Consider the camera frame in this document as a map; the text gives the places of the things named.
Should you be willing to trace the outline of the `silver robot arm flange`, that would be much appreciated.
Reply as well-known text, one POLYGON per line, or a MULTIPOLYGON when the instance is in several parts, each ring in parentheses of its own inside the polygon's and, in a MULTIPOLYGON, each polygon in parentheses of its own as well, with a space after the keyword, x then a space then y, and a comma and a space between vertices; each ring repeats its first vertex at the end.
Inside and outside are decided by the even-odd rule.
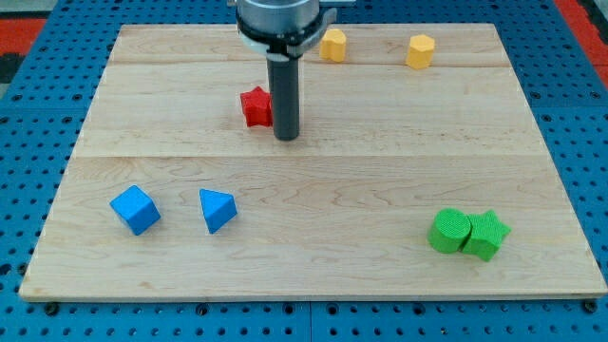
POLYGON ((319 44, 350 1, 228 0, 242 43, 272 62, 297 60, 319 44))

